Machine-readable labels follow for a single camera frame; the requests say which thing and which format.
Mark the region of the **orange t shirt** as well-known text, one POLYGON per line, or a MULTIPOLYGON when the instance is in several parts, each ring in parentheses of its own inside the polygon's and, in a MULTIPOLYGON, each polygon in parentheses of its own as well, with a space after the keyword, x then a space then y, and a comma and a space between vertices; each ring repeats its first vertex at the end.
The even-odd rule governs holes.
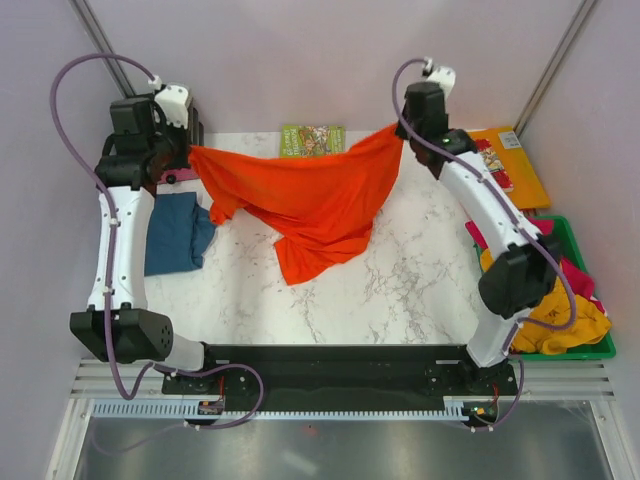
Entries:
POLYGON ((362 254, 396 182, 403 142, 389 125, 348 151, 264 159, 208 147, 189 161, 222 225, 243 209, 281 237, 274 248, 285 282, 308 282, 362 254))

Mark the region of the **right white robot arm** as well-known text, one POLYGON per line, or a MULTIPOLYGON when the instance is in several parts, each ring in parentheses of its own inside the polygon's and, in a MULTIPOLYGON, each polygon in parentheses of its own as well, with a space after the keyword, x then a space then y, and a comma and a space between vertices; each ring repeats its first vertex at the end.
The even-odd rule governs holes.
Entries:
POLYGON ((493 259, 478 282, 484 307, 466 345, 471 360, 457 371, 465 391, 481 393, 493 383, 492 366, 506 358, 519 322, 553 290, 560 244, 515 207, 470 135, 449 127, 445 93, 437 83, 407 87, 396 134, 457 199, 493 259))

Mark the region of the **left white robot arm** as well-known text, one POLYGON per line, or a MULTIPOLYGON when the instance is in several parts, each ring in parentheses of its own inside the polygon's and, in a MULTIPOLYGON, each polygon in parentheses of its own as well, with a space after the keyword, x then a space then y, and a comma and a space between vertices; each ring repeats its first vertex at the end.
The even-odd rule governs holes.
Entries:
POLYGON ((149 310, 145 249, 157 186, 164 173, 187 162, 203 127, 186 88, 118 100, 110 106, 113 132, 95 168, 101 234, 93 289, 82 312, 70 317, 72 334, 99 360, 154 361, 185 370, 185 382, 208 393, 219 369, 204 346, 175 333, 171 320, 149 310))

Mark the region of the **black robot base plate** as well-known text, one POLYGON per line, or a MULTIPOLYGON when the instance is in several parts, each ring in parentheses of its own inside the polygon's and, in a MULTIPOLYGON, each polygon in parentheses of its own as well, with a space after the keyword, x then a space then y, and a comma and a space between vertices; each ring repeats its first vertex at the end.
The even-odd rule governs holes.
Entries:
POLYGON ((457 345, 214 345, 203 369, 203 378, 166 376, 163 393, 221 394, 227 412, 341 414, 439 410, 447 396, 517 391, 508 362, 479 368, 457 345))

